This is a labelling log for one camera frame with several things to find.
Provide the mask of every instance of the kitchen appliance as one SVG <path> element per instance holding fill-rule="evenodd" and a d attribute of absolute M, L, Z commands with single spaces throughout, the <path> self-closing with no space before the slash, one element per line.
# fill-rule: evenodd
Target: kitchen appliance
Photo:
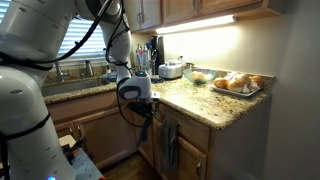
<path fill-rule="evenodd" d="M 152 74 L 158 75 L 160 64 L 164 64 L 163 36 L 150 36 Z"/>
<path fill-rule="evenodd" d="M 180 60 L 169 60 L 158 68 L 159 77 L 163 79 L 177 79 L 182 77 L 183 62 Z"/>
<path fill-rule="evenodd" d="M 193 68 L 194 68 L 194 64 L 193 63 L 186 63 L 185 69 L 193 69 Z"/>

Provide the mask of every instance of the bowl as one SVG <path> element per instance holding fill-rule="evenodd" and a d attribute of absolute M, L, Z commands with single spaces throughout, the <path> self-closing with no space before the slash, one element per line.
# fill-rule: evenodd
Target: bowl
<path fill-rule="evenodd" d="M 213 80 L 217 75 L 217 71 L 213 69 L 193 68 L 184 70 L 183 75 L 195 84 L 204 84 Z"/>

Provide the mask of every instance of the dish towel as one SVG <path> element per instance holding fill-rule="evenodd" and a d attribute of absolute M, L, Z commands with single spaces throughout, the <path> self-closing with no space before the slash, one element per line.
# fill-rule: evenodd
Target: dish towel
<path fill-rule="evenodd" d="M 164 167 L 174 169 L 178 163 L 178 124 L 165 118 L 160 128 L 161 151 L 164 157 Z"/>

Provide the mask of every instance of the drawer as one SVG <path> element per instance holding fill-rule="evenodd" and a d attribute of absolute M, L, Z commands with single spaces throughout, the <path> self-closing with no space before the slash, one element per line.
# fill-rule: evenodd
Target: drawer
<path fill-rule="evenodd" d="M 48 110 L 55 124 L 78 118 L 102 109 L 117 106 L 115 92 L 98 94 L 48 105 Z"/>
<path fill-rule="evenodd" d="M 186 139 L 198 149 L 207 152 L 209 146 L 210 128 L 194 119 L 178 112 L 167 105 L 160 104 L 156 119 L 163 122 L 165 118 L 170 118 L 179 124 L 179 136 Z"/>

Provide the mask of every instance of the upper cabinet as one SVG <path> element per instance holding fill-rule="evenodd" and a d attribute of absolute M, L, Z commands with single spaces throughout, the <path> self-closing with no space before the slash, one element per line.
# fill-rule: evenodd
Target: upper cabinet
<path fill-rule="evenodd" d="M 233 14 L 238 20 L 249 20 L 283 13 L 286 0 L 165 0 L 164 24 L 193 18 Z"/>
<path fill-rule="evenodd" d="M 131 31 L 161 25 L 160 0 L 125 0 Z"/>
<path fill-rule="evenodd" d="M 228 10 L 235 7 L 240 7 L 262 0 L 198 0 L 198 14 L 210 14 L 213 12 Z"/>

